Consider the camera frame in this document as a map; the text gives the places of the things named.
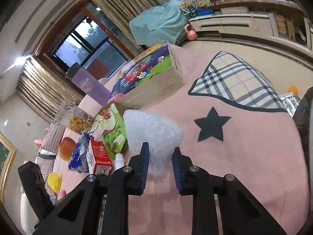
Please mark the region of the red white milk carton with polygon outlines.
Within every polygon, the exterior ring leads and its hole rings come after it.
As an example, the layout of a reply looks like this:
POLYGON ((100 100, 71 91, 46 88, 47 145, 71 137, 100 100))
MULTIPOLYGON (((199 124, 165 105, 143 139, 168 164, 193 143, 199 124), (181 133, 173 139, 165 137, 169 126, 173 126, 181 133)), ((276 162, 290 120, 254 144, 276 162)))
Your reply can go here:
POLYGON ((109 158, 102 141, 89 141, 89 146, 86 153, 86 160, 89 167, 89 174, 93 175, 110 175, 113 171, 113 163, 109 158))

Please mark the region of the teal cloth covered chair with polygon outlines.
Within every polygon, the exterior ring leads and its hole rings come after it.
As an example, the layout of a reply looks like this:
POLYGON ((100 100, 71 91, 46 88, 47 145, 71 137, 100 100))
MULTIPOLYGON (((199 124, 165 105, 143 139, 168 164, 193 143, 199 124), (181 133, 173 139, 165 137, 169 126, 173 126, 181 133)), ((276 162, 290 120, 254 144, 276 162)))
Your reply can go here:
POLYGON ((189 17, 179 7, 180 0, 170 0, 151 7, 129 22, 130 31, 138 45, 151 47, 162 40, 176 44, 186 35, 189 17))

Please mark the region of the green apple snack bag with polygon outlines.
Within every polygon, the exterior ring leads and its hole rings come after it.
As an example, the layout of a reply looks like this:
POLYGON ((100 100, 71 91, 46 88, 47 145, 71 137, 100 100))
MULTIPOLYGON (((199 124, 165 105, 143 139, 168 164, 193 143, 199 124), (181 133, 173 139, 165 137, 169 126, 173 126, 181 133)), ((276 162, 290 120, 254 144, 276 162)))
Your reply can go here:
POLYGON ((95 116, 90 133, 95 140, 102 141, 111 160, 122 153, 126 142, 123 118, 114 103, 103 107, 95 116))

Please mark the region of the white tv cabinet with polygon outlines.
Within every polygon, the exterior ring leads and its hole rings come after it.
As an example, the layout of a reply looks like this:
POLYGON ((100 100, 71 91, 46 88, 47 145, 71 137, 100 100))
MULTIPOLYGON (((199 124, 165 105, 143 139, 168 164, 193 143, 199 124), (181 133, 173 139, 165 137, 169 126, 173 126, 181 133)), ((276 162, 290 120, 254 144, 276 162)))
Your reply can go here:
POLYGON ((287 0, 224 0, 209 5, 210 15, 189 20, 198 32, 265 40, 312 57, 312 21, 287 0))

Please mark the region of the colourful picture book box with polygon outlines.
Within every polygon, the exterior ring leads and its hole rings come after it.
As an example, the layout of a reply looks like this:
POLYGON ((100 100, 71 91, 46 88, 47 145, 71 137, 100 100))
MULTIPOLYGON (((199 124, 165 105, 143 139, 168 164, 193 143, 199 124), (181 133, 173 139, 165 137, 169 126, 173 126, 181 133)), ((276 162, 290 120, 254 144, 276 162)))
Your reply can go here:
POLYGON ((117 77, 108 103, 140 109, 184 85, 179 60, 167 40, 134 58, 117 77))

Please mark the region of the pink kettlebell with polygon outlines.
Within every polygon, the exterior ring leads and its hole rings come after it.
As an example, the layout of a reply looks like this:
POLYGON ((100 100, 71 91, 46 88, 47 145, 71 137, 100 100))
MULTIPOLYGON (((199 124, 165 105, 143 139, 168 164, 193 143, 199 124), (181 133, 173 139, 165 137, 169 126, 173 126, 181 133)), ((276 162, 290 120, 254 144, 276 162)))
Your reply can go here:
POLYGON ((198 38, 197 32, 193 29, 193 27, 190 23, 185 25, 184 31, 185 31, 186 37, 189 41, 194 41, 198 38))

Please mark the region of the purple tumbler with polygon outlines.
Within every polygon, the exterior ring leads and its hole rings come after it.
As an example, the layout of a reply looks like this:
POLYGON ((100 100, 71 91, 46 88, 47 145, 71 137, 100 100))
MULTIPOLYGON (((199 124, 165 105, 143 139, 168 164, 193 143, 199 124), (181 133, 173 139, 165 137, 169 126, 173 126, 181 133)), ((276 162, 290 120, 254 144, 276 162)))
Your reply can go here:
POLYGON ((102 106, 108 103, 111 92, 78 63, 69 68, 65 77, 102 106))

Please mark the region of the clear jar of snacks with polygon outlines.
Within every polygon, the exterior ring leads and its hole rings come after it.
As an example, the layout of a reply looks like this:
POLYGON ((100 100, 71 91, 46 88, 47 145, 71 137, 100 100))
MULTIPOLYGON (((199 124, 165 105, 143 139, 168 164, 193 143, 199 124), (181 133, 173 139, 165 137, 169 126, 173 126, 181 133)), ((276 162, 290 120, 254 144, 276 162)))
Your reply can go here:
POLYGON ((82 134, 90 130, 93 117, 79 108, 76 103, 64 99, 53 122, 67 127, 77 134, 82 134))

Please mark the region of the black bin liner bag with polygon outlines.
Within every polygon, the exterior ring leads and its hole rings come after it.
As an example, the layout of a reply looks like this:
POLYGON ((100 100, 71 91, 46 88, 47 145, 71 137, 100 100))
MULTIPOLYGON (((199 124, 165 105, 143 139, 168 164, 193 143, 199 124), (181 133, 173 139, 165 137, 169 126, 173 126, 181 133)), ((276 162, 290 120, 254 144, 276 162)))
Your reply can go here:
POLYGON ((309 119, 310 108, 312 104, 313 87, 310 87, 303 98, 300 100, 299 105, 293 115, 293 120, 298 129, 302 148, 305 156, 307 168, 309 170, 309 119))

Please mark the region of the blue foil wrapper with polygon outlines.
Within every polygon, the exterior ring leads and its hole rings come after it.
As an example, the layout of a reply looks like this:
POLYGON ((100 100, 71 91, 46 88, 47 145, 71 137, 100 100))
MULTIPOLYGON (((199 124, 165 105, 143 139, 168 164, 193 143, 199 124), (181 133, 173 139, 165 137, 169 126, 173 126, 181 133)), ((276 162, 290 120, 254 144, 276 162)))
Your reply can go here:
POLYGON ((89 172, 86 154, 88 151, 90 139, 91 136, 86 132, 83 132, 82 135, 79 137, 68 163, 69 170, 77 171, 80 173, 89 172))

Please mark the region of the toy ferris wheel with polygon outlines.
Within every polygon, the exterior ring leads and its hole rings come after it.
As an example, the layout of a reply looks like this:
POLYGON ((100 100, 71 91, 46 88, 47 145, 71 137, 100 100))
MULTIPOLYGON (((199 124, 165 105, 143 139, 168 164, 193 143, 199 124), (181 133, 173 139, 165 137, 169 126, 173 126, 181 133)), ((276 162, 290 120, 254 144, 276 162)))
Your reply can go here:
POLYGON ((183 14, 195 16, 197 14, 198 3, 195 0, 181 0, 179 3, 183 14))

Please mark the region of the yellow toy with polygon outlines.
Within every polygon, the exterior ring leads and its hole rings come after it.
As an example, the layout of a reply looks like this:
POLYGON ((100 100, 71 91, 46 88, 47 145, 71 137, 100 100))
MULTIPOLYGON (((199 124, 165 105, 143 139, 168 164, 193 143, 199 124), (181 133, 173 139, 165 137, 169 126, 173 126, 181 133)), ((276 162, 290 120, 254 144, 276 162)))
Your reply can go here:
POLYGON ((47 184, 56 193, 60 192, 62 179, 55 172, 51 172, 47 177, 47 184))

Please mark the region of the pink blanket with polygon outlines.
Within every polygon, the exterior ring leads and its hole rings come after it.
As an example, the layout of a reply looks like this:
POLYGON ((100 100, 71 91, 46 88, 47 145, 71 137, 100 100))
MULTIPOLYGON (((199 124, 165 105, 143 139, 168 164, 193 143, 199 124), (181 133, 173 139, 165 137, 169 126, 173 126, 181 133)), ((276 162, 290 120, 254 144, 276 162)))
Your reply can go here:
MULTIPOLYGON (((297 234, 309 212, 308 171, 296 125, 287 112, 242 109, 216 96, 189 95, 218 52, 195 53, 171 45, 183 71, 179 90, 144 107, 175 121, 183 131, 181 153, 209 174, 233 174, 275 218, 286 234, 297 234), (195 120, 215 108, 230 117, 214 136, 198 141, 195 120)), ((179 196, 172 164, 163 176, 148 175, 141 197, 129 199, 130 234, 191 234, 192 197, 179 196)))

